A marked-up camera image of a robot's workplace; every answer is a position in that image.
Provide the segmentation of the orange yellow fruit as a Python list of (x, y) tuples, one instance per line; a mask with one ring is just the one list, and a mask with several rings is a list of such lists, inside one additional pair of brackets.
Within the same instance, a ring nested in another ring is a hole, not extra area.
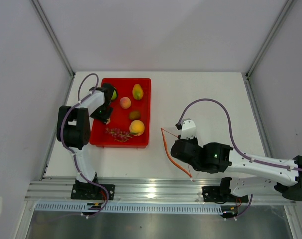
[(140, 120), (134, 120), (129, 127), (130, 134), (133, 136), (141, 136), (145, 131), (145, 125)]

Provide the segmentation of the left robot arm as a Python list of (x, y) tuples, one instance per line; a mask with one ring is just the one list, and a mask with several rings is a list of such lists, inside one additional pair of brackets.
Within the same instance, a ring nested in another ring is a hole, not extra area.
[(76, 168), (76, 181), (85, 183), (82, 193), (88, 199), (99, 195), (99, 186), (92, 181), (96, 172), (92, 167), (87, 144), (91, 137), (90, 118), (110, 123), (113, 108), (110, 106), (116, 88), (110, 83), (91, 87), (89, 93), (74, 106), (60, 106), (57, 121), (57, 140), (69, 151)]

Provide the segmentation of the clear zip top bag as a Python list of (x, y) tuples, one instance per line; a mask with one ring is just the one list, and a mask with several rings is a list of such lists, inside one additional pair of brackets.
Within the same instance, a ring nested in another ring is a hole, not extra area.
[(177, 168), (179, 171), (181, 171), (183, 174), (185, 174), (187, 176), (187, 178), (191, 181), (194, 182), (194, 178), (191, 174), (190, 171), (190, 167), (188, 164), (186, 164), (186, 168), (183, 167), (180, 163), (177, 162), (176, 159), (174, 159), (173, 155), (171, 154), (171, 149), (172, 149), (172, 144), (169, 144), (169, 142), (167, 141), (166, 136), (170, 135), (172, 136), (174, 139), (178, 139), (178, 137), (176, 135), (174, 135), (173, 133), (169, 132), (168, 130), (164, 129), (164, 128), (160, 128), (161, 131), (161, 137), (162, 137), (162, 141), (163, 141), (163, 147), (164, 147), (164, 151), (166, 154), (167, 159), (170, 161), (170, 163)]

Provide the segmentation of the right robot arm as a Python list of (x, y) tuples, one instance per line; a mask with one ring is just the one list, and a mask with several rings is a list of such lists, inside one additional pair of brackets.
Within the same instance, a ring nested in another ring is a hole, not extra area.
[(224, 177), (219, 186), (204, 186), (206, 202), (248, 202), (248, 195), (279, 192), (283, 198), (302, 202), (302, 156), (276, 160), (240, 155), (231, 146), (213, 142), (199, 146), (196, 139), (177, 139), (173, 158), (204, 173), (244, 173), (248, 178)]

